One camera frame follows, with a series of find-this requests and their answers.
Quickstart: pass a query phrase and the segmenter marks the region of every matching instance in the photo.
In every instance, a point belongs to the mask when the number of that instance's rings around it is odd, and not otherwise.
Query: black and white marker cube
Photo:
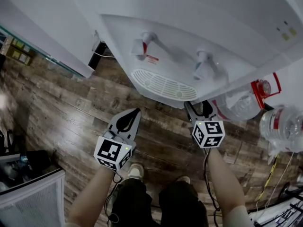
[[[225,137],[222,121],[196,121],[192,133],[200,148],[219,147]]]
[[[99,136],[94,158],[115,171],[120,170],[133,154],[133,147]]]

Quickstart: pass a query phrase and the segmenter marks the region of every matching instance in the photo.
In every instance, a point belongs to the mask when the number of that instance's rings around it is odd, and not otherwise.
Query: white cable
[[[101,57],[108,57],[108,58],[115,58],[114,56],[106,56],[106,55],[100,55],[100,54],[98,54],[98,53],[96,53],[96,52],[94,52],[96,55],[99,55],[99,56],[101,56]]]
[[[282,173],[282,175],[281,175],[281,177],[280,177],[278,183],[276,184],[276,186],[275,186],[273,192],[271,193],[269,200],[266,202],[265,208],[264,208],[264,210],[263,210],[263,213],[260,215],[260,217],[259,217],[256,221],[258,221],[258,220],[263,216],[263,214],[265,213],[266,209],[268,208],[268,206],[269,206],[269,204],[270,204],[270,201],[271,201],[271,199],[272,199],[272,197],[273,197],[273,195],[274,195],[274,193],[275,193],[275,191],[276,191],[276,188],[278,187],[280,181],[282,180],[282,177],[284,176],[284,173],[286,172],[286,170],[287,170],[287,168],[288,168],[290,162],[292,161],[293,156],[294,156],[294,152],[292,153],[292,156],[290,157],[290,159],[289,159],[289,161],[288,161],[288,163],[287,163],[287,166],[286,166],[284,172]]]

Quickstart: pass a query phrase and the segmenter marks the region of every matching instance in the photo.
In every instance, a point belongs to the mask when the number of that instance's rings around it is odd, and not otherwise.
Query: shoe
[[[128,169],[128,178],[134,178],[142,182],[144,177],[144,168],[140,163],[133,163]]]
[[[179,177],[177,180],[176,180],[176,182],[187,182],[188,184],[190,184],[190,178],[189,178],[189,176],[181,176],[181,177]]]

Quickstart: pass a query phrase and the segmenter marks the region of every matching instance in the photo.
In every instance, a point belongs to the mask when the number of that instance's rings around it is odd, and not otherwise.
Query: forearm
[[[244,192],[238,179],[216,148],[209,153],[208,165],[223,216],[235,207],[245,205]]]
[[[75,199],[68,222],[80,227],[93,227],[102,211],[114,172],[101,167]]]

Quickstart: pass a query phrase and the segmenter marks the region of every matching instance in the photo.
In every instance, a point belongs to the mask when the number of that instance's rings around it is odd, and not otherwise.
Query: cardboard box
[[[20,62],[22,64],[25,64],[27,66],[29,66],[33,60],[33,58],[30,55],[24,53],[23,51],[17,49],[16,47],[14,47],[12,45],[8,46],[5,55],[7,57],[17,60],[18,62]]]
[[[36,55],[36,52],[32,50],[30,47],[28,47],[26,44],[20,42],[16,38],[13,38],[11,40],[11,45],[15,46],[17,49],[21,50],[22,52],[30,55],[31,57],[34,57]]]

